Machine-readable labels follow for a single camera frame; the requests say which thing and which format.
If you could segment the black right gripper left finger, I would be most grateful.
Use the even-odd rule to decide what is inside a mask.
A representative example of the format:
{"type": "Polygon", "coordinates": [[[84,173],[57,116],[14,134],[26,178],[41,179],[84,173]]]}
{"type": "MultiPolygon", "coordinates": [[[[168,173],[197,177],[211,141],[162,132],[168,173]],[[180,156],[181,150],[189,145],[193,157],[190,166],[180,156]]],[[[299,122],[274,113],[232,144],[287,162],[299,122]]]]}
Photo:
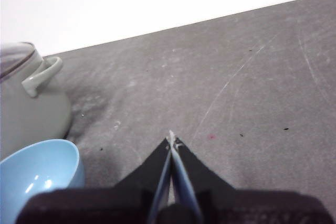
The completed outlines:
{"type": "Polygon", "coordinates": [[[16,223],[146,223],[168,156],[164,139],[112,187],[39,193],[25,204],[16,223]]]}

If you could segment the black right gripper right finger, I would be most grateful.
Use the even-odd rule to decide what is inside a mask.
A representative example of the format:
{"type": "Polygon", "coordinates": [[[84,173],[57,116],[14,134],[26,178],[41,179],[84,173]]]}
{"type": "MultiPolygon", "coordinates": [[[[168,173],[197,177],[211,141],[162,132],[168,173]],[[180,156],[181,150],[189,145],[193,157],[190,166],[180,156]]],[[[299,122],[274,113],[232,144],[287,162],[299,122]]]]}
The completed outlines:
{"type": "Polygon", "coordinates": [[[203,223],[331,223],[315,197],[295,191],[237,189],[203,164],[170,132],[176,198],[203,223]]]}

